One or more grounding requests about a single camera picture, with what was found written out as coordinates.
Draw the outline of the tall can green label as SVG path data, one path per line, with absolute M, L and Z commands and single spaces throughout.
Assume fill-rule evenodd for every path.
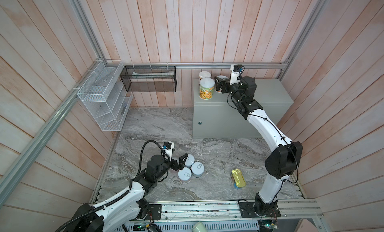
M 200 80 L 199 96 L 203 100 L 210 100 L 213 97 L 215 81 L 211 78 L 203 78 Z

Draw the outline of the yellow can white lid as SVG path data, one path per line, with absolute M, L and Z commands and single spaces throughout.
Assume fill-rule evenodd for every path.
M 199 72 L 199 81 L 206 78 L 211 78 L 212 74 L 208 71 Z

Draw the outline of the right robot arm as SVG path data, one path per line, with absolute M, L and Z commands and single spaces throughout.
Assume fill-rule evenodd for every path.
M 236 76 L 237 81 L 215 77 L 216 90 L 228 94 L 235 109 L 253 125 L 267 142 L 271 154 L 265 161 L 267 176 L 256 194 L 254 210 L 260 217 L 277 208 L 278 194 L 290 175 L 297 171 L 303 151 L 300 142 L 293 142 L 270 120 L 254 99 L 257 84 L 254 78 Z

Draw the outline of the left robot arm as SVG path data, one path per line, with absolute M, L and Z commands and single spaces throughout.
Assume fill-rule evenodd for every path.
M 159 148 L 159 153 L 151 157 L 147 167 L 142 168 L 144 150 L 147 144 L 153 143 Z M 160 145 L 154 140 L 146 141 L 140 152 L 139 168 L 136 176 L 130 180 L 129 185 L 108 198 L 107 200 L 90 205 L 80 206 L 74 216 L 57 232 L 112 232 L 124 223 L 140 218 L 144 219 L 148 213 L 149 203 L 145 199 L 158 183 L 168 176 L 169 170 L 184 169 L 188 154 L 173 159 L 175 143 L 164 142 Z

